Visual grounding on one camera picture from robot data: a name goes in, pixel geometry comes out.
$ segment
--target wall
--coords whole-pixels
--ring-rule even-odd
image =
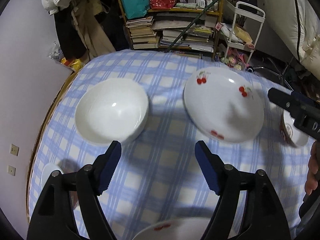
[[[258,0],[258,7],[262,10],[264,9],[263,3],[264,0]],[[230,10],[226,6],[224,6],[224,14],[230,15]],[[244,27],[254,40],[257,36],[260,23],[252,19],[247,19]],[[282,61],[289,62],[292,58],[292,53],[269,25],[268,15],[266,15],[266,21],[263,24],[256,49],[265,52],[273,57],[276,57]]]
[[[10,0],[0,16],[0,207],[26,238],[26,179],[36,136],[70,71],[47,58],[57,40],[41,0]],[[20,147],[9,154],[11,143]],[[16,168],[16,176],[7,166]]]

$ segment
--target table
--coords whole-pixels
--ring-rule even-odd
[[[289,226],[299,223],[298,208],[304,196],[310,147],[295,149],[282,141],[281,109],[267,98],[271,87],[285,88],[265,78],[239,72],[260,95],[265,120],[259,135],[242,144],[228,144],[203,135],[188,116],[182,100],[191,74],[204,67],[226,67],[171,53],[123,50],[89,62],[60,101],[43,134],[34,162],[28,196],[32,214],[41,193],[41,172],[49,162],[67,172],[77,171],[106,151],[86,143],[77,134],[74,113],[82,95],[110,77],[139,82],[150,99],[145,130],[132,143],[123,145],[122,157],[109,189],[99,201],[118,239],[132,239],[143,228],[175,217],[211,217],[218,197],[210,191],[194,156],[194,145],[204,140],[212,153],[240,171],[264,169],[284,207]],[[239,199],[234,229],[241,223],[245,201]],[[87,236],[79,207],[74,211],[79,233]]]

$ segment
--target white rolling cart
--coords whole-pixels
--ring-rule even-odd
[[[250,52],[250,56],[248,58],[248,61],[246,62],[248,64],[250,59],[251,59],[252,53],[254,52],[254,49],[249,49],[248,47],[244,46],[243,44],[241,44],[239,42],[232,42],[232,34],[233,34],[233,31],[234,31],[234,28],[235,28],[235,25],[236,25],[237,14],[245,16],[245,17],[248,17],[248,18],[251,18],[251,19],[253,19],[255,21],[260,22],[260,28],[259,28],[259,31],[258,31],[258,35],[257,35],[257,37],[256,37],[256,39],[255,39],[255,41],[253,43],[254,47],[256,47],[258,38],[259,38],[260,33],[261,33],[261,29],[262,29],[263,23],[264,23],[264,21],[266,19],[265,18],[266,17],[266,13],[263,10],[261,10],[260,8],[258,8],[256,6],[253,6],[253,5],[249,4],[249,3],[245,3],[245,2],[237,2],[236,6],[233,6],[233,4],[231,4],[228,1],[226,1],[226,4],[227,4],[228,8],[230,8],[234,12],[235,15],[234,15],[234,18],[233,18],[232,30],[231,30],[230,37],[229,38],[224,37],[226,42],[227,42],[227,50],[226,50],[225,55],[228,54],[229,48],[236,48],[236,49],[242,49],[242,50],[248,51],[248,52]],[[263,17],[261,17],[261,16],[259,16],[257,14],[253,14],[251,12],[239,9],[239,5],[246,5],[246,6],[255,8],[258,11],[263,13]]]

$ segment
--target pink tag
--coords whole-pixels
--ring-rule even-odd
[[[222,27],[222,24],[221,24],[221,23],[217,23],[217,24],[216,24],[216,30],[217,30],[217,31],[220,31],[221,27]]]

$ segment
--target metal screw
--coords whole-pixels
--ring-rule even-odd
[[[83,167],[83,169],[84,169],[85,171],[91,171],[91,170],[92,170],[92,165],[91,165],[91,164],[87,164],[87,165],[85,165],[85,166]]]
[[[233,169],[233,166],[231,164],[226,164],[224,165],[224,168],[227,170],[227,171],[231,171]]]
[[[53,171],[52,173],[51,173],[51,176],[52,177],[57,177],[59,175],[59,171]]]
[[[258,174],[260,176],[264,176],[266,174],[266,172],[264,170],[258,170]]]

